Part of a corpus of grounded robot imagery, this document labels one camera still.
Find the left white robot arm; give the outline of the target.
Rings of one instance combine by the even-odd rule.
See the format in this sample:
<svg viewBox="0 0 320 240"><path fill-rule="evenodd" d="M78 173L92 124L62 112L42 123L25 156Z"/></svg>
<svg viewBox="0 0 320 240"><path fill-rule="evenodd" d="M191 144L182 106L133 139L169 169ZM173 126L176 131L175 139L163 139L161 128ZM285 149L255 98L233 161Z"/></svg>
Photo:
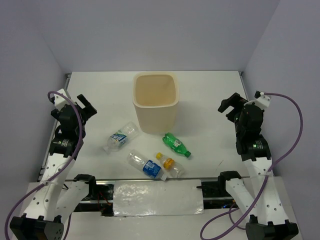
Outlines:
<svg viewBox="0 0 320 240"><path fill-rule="evenodd" d="M51 116L59 125L49 145L41 182L12 207L5 220L6 239L12 231L18 240L65 240L77 205L84 198L95 198L98 193L96 178L89 174L78 174L73 179L74 186L62 193L83 146L85 125L97 110L82 94L77 96L84 105L80 107L63 88L50 91L47 96L54 104Z"/></svg>

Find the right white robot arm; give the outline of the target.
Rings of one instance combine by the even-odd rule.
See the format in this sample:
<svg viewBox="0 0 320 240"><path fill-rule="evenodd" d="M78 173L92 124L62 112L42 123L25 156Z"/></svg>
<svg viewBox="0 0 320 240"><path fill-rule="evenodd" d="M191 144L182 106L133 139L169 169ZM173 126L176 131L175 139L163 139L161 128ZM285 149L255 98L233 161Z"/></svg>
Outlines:
<svg viewBox="0 0 320 240"><path fill-rule="evenodd" d="M280 200L269 144L261 134L270 100L263 92L257 92L251 101L234 93L218 108L220 113L233 108L226 117L234 123L236 150L247 168L254 194L249 193L237 171L221 172L217 190L223 196L231 195L245 215L249 240L291 240L299 233L298 225L289 220Z"/></svg>

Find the clear bottle green-blue label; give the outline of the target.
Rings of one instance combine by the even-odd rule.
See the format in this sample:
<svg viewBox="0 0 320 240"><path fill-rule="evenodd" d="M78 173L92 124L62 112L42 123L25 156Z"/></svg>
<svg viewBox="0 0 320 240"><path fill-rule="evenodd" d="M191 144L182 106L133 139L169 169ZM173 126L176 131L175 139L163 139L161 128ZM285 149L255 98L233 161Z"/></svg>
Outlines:
<svg viewBox="0 0 320 240"><path fill-rule="evenodd" d="M128 143L132 142L139 134L139 128L130 121L107 139L103 149L106 153L117 152Z"/></svg>

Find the green plastic bottle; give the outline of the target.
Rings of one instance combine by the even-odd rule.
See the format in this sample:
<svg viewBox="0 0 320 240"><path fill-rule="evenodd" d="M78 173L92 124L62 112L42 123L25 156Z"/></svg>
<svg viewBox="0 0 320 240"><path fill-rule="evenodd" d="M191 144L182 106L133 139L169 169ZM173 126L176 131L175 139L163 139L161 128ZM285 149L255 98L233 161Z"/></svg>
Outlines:
<svg viewBox="0 0 320 240"><path fill-rule="evenodd" d="M162 138L163 143L173 150L175 153L189 158L191 152L187 150L186 146L172 133L167 132Z"/></svg>

